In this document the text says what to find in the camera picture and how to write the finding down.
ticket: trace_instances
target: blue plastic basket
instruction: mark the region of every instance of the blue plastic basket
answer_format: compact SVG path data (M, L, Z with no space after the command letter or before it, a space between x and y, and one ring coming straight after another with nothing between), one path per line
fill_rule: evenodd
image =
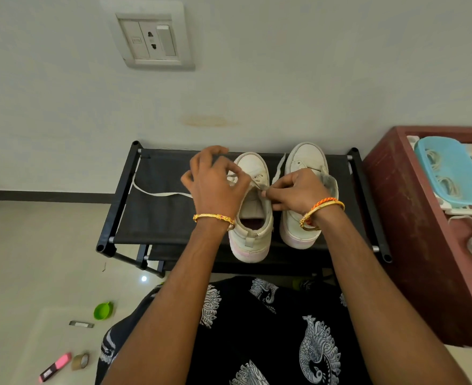
M427 157L427 150L436 152L440 157L436 171ZM448 201L454 208L472 205L472 160L461 142L450 137L427 136L416 143L414 151L435 194ZM453 181L460 192L460 197L450 195L447 187L438 181L437 176Z

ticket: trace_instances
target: green bowl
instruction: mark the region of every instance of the green bowl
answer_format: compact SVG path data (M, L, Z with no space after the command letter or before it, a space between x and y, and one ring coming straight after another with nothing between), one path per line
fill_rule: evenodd
M113 303L110 302L103 302L95 307L93 310L93 317L96 320L105 320L111 316L111 312L113 312Z

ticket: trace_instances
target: black baseboard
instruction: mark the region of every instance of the black baseboard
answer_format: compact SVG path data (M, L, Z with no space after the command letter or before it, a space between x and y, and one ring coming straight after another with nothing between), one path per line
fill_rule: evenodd
M111 193L29 192L0 190L0 201L45 201L50 203L111 204Z

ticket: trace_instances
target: orange thread bracelet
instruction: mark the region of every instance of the orange thread bracelet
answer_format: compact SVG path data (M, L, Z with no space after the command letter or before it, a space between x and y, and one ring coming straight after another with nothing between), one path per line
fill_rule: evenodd
M315 204L314 207L311 208L311 210L304 215L302 219L300 219L300 226L305 230L305 231L319 231L320 229L317 227L314 228L308 228L304 227L304 224L312 225L311 224L311 215L315 213L318 209L322 209L325 207L328 207L329 205L334 205L337 204L341 206L343 210L345 210L345 204L343 204L341 201L334 197L327 197L326 199L323 199Z
M218 220L224 220L227 223L229 223L229 228L227 228L227 231L231 231L234 229L234 225L236 221L234 219L231 219L228 216L224 216L222 214L214 214L214 213L199 213L199 214L194 214L194 222L197 222L198 218L215 218Z

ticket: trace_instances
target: shoe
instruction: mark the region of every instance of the shoe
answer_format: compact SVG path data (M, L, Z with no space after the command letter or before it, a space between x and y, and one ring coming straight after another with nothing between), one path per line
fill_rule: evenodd
M234 229L229 231L229 244L240 261L260 262L270 250L273 229L271 202L261 197L261 190L270 186L270 175L265 161L255 152L241 154L234 163L249 174L253 182L236 216ZM237 182L238 178L230 171L227 180Z
M338 183L329 175L327 159L321 148L309 142L300 143L291 151L286 160L284 174L310 168L329 190L331 197L338 198ZM298 249L311 247L321 231L305 231L300 226L302 215L293 211L284 211L281 216L280 234L288 246Z

